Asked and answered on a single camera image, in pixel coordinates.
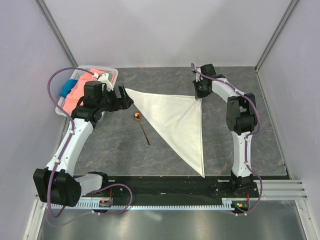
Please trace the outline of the copper spoon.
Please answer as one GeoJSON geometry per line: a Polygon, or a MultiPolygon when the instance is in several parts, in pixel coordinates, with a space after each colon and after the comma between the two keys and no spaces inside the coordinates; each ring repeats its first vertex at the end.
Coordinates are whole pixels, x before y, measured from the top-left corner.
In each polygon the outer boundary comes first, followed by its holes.
{"type": "Polygon", "coordinates": [[[145,139],[146,139],[146,142],[147,142],[147,144],[150,146],[150,145],[151,145],[150,140],[149,140],[149,138],[148,138],[148,136],[147,136],[147,134],[146,134],[146,131],[145,131],[143,125],[142,125],[142,116],[141,116],[141,114],[140,114],[138,111],[136,111],[136,112],[134,113],[133,117],[134,117],[134,120],[139,123],[139,125],[140,125],[140,127],[141,127],[141,129],[142,129],[142,132],[143,132],[143,134],[144,134],[144,137],[145,137],[145,139]]]}

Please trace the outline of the white cloth napkin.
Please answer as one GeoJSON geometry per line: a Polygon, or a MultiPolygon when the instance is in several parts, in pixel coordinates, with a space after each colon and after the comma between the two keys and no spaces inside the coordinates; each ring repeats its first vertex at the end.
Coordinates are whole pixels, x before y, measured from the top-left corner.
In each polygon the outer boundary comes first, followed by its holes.
{"type": "Polygon", "coordinates": [[[194,96],[126,89],[137,110],[173,151],[205,177],[202,101],[194,96]]]}

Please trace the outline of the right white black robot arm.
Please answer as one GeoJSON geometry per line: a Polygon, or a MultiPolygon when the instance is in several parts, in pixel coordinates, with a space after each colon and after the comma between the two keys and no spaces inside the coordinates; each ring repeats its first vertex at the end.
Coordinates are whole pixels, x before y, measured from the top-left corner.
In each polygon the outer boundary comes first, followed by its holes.
{"type": "Polygon", "coordinates": [[[195,98],[203,99],[212,93],[226,102],[226,125],[233,139],[233,166],[228,181],[215,180],[212,188],[216,198],[258,197],[259,191],[254,181],[251,167],[251,141],[255,128],[260,126],[257,116],[256,98],[252,93],[244,93],[233,86],[224,75],[216,74],[212,64],[195,67],[193,81],[195,98]]]}

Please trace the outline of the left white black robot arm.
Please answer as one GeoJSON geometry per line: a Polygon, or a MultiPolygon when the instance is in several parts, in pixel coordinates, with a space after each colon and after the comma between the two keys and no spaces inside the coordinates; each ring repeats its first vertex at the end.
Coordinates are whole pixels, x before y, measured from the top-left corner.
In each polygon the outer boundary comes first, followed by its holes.
{"type": "Polygon", "coordinates": [[[81,177],[74,177],[74,170],[89,135],[105,112],[128,109],[134,101],[123,85],[118,91],[106,83],[88,81],[84,95],[78,100],[70,115],[69,129],[58,150],[45,166],[37,168],[33,181],[40,200],[48,204],[74,207],[80,197],[94,192],[99,197],[110,191],[107,175],[91,171],[81,177]]]}

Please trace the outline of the pink cloth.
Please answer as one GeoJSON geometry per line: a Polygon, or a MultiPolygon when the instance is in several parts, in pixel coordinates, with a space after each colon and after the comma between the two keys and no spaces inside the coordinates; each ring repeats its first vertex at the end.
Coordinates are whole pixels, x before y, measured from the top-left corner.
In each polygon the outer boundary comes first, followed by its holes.
{"type": "MultiPolygon", "coordinates": [[[[96,69],[91,69],[89,70],[92,73],[98,73],[98,75],[102,75],[105,72],[98,71],[96,69]]],[[[93,78],[93,75],[86,72],[83,74],[77,81],[76,85],[73,87],[71,92],[67,95],[65,104],[63,106],[63,110],[67,112],[69,115],[71,115],[72,111],[75,109],[77,106],[77,103],[81,97],[84,96],[84,86],[86,82],[89,81],[97,81],[95,78],[93,78]]]]}

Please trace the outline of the blue cloth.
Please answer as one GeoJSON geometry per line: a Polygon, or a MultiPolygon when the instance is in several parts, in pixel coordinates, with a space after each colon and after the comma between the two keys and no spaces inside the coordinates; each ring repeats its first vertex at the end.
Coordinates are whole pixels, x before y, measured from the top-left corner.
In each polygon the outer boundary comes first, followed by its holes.
{"type": "Polygon", "coordinates": [[[73,87],[77,84],[77,80],[76,79],[69,79],[63,86],[62,86],[62,90],[59,93],[60,97],[66,98],[67,95],[71,92],[71,90],[73,89],[73,87]]]}

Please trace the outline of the white plastic basket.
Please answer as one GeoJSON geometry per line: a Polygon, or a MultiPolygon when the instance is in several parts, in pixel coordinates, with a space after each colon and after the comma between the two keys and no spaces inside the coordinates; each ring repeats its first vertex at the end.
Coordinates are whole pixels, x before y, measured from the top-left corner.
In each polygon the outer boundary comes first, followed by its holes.
{"type": "MultiPolygon", "coordinates": [[[[86,69],[88,71],[90,71],[91,69],[94,69],[100,72],[108,73],[108,80],[111,82],[112,87],[115,86],[117,77],[119,75],[118,70],[112,67],[96,66],[96,65],[80,65],[79,68],[86,69]]],[[[65,105],[67,95],[72,91],[72,88],[76,85],[78,79],[85,73],[86,73],[85,71],[75,69],[70,79],[67,80],[66,83],[62,86],[62,90],[59,93],[60,98],[57,102],[57,104],[61,108],[63,108],[65,105]]]]}

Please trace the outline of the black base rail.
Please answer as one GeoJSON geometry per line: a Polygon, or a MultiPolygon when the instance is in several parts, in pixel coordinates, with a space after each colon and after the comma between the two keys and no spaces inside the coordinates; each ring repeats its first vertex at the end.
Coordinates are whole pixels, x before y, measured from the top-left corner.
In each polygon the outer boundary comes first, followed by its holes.
{"type": "Polygon", "coordinates": [[[259,188],[233,189],[229,176],[109,176],[106,186],[124,184],[133,195],[132,204],[217,204],[223,198],[254,199],[259,188]]]}

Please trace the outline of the left aluminium frame post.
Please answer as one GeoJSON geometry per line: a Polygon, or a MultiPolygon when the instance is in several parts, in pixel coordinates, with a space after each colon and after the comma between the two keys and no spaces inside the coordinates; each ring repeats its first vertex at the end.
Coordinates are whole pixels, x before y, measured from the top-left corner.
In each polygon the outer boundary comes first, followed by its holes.
{"type": "Polygon", "coordinates": [[[49,28],[51,29],[53,35],[55,36],[57,42],[59,43],[61,49],[63,50],[65,56],[67,57],[67,59],[69,60],[70,64],[73,67],[77,67],[78,63],[67,43],[67,41],[65,40],[58,24],[56,23],[49,7],[46,4],[45,0],[35,0],[34,1],[35,4],[37,5],[37,7],[39,8],[42,16],[44,17],[45,21],[47,22],[49,28]]]}

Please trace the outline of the aluminium frame post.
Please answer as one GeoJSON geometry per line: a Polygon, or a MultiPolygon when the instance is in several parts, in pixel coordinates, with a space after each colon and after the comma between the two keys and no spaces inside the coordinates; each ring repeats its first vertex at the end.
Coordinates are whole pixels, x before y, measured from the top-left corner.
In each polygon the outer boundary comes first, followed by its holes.
{"type": "Polygon", "coordinates": [[[46,4],[45,0],[35,0],[34,1],[35,4],[37,5],[37,7],[39,8],[42,16],[44,17],[45,21],[47,22],[49,28],[51,29],[53,35],[55,36],[57,42],[59,43],[61,49],[63,50],[65,56],[67,57],[67,59],[69,60],[70,64],[73,67],[77,67],[78,63],[67,43],[67,41],[65,40],[58,24],[56,23],[49,7],[46,4]]]}
{"type": "Polygon", "coordinates": [[[280,37],[281,33],[283,32],[285,26],[287,25],[291,15],[295,11],[296,7],[300,3],[299,0],[290,0],[288,6],[286,7],[282,17],[280,18],[276,28],[274,29],[267,45],[265,46],[261,56],[259,57],[254,70],[256,73],[259,72],[262,65],[264,64],[265,60],[267,59],[268,55],[270,54],[271,50],[273,49],[274,45],[276,44],[278,38],[280,37]]]}

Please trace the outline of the right aluminium frame post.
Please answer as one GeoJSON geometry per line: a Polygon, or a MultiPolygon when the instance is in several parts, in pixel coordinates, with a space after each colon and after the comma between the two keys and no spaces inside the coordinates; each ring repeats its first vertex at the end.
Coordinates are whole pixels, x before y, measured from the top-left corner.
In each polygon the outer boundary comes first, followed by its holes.
{"type": "Polygon", "coordinates": [[[259,57],[254,70],[256,73],[259,72],[262,65],[264,64],[265,60],[267,59],[268,55],[270,54],[271,50],[273,49],[274,45],[276,44],[278,38],[280,37],[281,33],[283,32],[285,26],[287,25],[291,15],[295,11],[296,7],[300,3],[299,0],[290,0],[288,6],[286,7],[282,17],[280,18],[276,28],[274,29],[267,45],[265,46],[261,56],[259,57]]]}

